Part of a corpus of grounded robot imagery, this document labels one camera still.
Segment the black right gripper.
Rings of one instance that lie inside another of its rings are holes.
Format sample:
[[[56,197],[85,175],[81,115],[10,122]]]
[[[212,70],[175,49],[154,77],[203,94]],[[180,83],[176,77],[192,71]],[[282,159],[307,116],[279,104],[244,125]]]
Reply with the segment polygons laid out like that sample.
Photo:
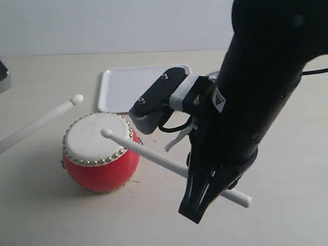
[[[252,77],[223,75],[213,83],[203,76],[183,99],[182,108],[196,127],[189,135],[187,186],[178,211],[195,223],[257,157],[258,89]]]

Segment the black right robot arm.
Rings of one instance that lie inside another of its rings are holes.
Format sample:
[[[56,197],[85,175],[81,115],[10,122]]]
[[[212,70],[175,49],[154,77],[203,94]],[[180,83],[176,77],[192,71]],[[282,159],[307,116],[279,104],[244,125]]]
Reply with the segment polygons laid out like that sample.
[[[253,164],[305,65],[327,54],[327,1],[233,1],[232,26],[230,46],[190,133],[178,211],[195,223]]]

